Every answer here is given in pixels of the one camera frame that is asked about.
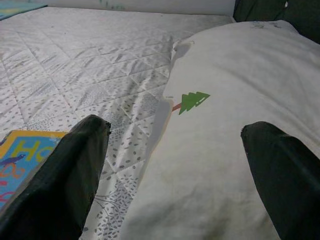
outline book cover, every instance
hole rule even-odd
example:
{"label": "book cover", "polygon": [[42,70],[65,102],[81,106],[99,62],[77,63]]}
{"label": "book cover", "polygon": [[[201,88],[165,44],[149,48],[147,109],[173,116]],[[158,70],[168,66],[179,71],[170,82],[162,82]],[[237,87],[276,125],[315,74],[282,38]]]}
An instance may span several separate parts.
{"label": "book cover", "polygon": [[0,142],[0,209],[66,132],[11,131]]}

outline wall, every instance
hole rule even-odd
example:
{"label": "wall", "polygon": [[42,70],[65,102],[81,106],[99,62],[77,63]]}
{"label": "wall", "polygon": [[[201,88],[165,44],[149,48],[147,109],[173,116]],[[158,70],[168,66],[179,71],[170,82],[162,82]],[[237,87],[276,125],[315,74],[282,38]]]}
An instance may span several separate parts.
{"label": "wall", "polygon": [[17,0],[51,7],[172,14],[233,15],[235,0]]}

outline white pillow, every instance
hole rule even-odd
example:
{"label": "white pillow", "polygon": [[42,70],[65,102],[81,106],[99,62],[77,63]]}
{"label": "white pillow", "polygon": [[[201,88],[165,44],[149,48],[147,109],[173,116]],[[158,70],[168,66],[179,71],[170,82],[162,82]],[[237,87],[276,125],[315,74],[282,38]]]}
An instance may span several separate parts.
{"label": "white pillow", "polygon": [[320,156],[320,45],[276,21],[212,28],[176,49],[151,145],[166,129],[120,239],[279,239],[240,133],[266,121]]}

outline green tree print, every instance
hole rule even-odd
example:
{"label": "green tree print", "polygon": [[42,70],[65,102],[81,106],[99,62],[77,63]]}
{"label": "green tree print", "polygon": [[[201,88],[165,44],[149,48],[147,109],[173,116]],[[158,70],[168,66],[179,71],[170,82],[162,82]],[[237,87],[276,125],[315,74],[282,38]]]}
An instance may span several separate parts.
{"label": "green tree print", "polygon": [[179,115],[182,114],[184,111],[189,111],[193,107],[198,107],[202,104],[208,97],[209,94],[197,91],[196,93],[189,92],[188,95],[182,94],[181,103],[177,104],[172,108],[172,112],[180,109]]}

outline patterned mattress cover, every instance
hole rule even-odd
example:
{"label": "patterned mattress cover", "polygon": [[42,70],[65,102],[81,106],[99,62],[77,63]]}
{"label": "patterned mattress cover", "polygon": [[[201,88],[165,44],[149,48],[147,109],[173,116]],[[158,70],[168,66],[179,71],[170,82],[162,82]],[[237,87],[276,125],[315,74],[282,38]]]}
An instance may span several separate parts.
{"label": "patterned mattress cover", "polygon": [[69,131],[89,114],[112,134],[82,240],[115,239],[132,201],[173,43],[232,23],[182,15],[46,7],[0,21],[0,138]]}

